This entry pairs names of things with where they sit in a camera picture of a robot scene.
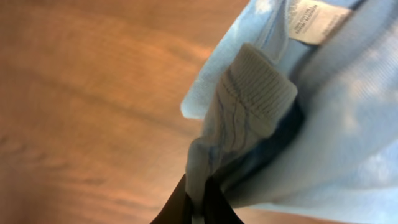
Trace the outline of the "light blue t-shirt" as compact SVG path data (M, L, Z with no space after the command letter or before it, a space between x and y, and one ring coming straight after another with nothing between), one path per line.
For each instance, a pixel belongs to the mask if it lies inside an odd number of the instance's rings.
M397 2L249 1L181 104L186 166L233 208L397 222Z

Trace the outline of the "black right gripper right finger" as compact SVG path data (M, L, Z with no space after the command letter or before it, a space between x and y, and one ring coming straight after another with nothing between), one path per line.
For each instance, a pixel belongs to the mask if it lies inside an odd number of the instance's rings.
M244 224L225 199L218 183L210 177L206 181L203 199L205 224Z

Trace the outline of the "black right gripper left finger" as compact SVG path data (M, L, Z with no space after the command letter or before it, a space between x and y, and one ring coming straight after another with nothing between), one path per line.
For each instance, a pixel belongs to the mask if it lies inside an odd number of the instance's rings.
M186 176L183 175L159 214L150 224L191 224L192 203L185 191Z

